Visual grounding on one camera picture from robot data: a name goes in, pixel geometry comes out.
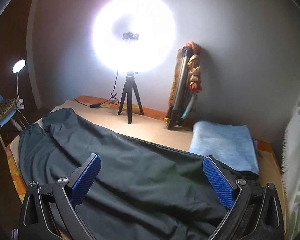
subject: glowing ring light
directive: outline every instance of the glowing ring light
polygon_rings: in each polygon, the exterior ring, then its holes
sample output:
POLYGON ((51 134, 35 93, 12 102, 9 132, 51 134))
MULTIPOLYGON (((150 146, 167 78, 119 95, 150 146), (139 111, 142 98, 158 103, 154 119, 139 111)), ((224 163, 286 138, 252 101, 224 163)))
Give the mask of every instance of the glowing ring light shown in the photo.
POLYGON ((98 14, 93 30, 93 45, 106 66, 126 73, 146 71, 161 64, 173 46, 175 24, 171 11, 160 0, 113 0, 98 14), (128 17, 122 33, 114 25, 128 17), (139 34, 138 41, 122 40, 122 34, 139 34))

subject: gray wall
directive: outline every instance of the gray wall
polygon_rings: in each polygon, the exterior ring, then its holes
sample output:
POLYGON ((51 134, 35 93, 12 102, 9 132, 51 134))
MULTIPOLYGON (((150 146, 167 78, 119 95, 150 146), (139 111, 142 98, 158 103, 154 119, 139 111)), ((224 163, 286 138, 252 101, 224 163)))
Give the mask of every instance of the gray wall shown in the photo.
MULTIPOLYGON (((108 98, 115 71, 92 45, 94 20, 111 0, 38 0, 33 28, 34 69, 48 108, 80 95, 108 98)), ((200 44, 202 87, 196 116, 246 124, 280 155, 284 128, 300 89, 300 12, 291 0, 162 0, 176 23, 166 61, 141 72, 143 106, 166 111, 177 49, 200 44)), ((118 77, 121 96, 125 75, 118 77)))

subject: blue towel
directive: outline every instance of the blue towel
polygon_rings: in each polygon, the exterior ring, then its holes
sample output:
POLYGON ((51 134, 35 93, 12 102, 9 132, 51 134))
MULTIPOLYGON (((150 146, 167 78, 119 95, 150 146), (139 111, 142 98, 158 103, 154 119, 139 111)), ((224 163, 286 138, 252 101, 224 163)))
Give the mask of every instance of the blue towel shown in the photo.
POLYGON ((193 127, 189 152, 208 156, 236 171, 259 174, 254 143, 247 126, 233 126, 199 121, 193 127))

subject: tripod leg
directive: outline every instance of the tripod leg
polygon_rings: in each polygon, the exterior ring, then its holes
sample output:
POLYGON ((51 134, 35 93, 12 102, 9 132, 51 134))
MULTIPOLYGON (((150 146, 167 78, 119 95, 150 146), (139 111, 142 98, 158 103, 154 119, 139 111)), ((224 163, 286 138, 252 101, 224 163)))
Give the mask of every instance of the tripod leg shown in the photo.
POLYGON ((121 112, 122 112, 123 104, 126 99, 126 94, 127 94, 127 82, 125 82, 125 84, 123 86, 118 115, 121 114, 121 112))
POLYGON ((135 82, 133 82, 133 90, 134 90, 134 94, 136 95, 136 99, 137 99, 137 102, 138 102, 138 105, 139 105, 140 113, 142 115, 144 115, 142 105, 141 105, 141 101, 140 101, 138 88, 137 88, 137 84, 135 82))
POLYGON ((128 124, 132 123, 132 82, 128 84, 127 88, 127 110, 128 110, 128 124))

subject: black tripod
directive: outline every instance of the black tripod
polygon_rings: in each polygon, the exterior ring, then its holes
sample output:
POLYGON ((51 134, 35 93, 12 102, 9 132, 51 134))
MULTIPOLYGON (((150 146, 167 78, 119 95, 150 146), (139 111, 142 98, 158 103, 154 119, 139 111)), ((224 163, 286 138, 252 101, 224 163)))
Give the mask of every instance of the black tripod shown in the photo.
POLYGON ((134 94, 136 95, 136 99, 137 99, 137 102, 138 102, 138 105, 139 105, 140 113, 142 115, 144 115, 142 105, 141 105, 141 101, 140 101, 140 97, 139 97, 137 84, 134 81, 134 73, 133 73, 133 71, 128 71, 127 76, 126 76, 126 82, 125 82, 124 87, 123 87, 120 106, 119 106, 119 111, 118 111, 118 115, 121 114, 123 104, 124 104, 124 101, 126 99, 126 95, 128 94, 127 95, 128 124, 132 123, 132 89, 134 90, 134 94))

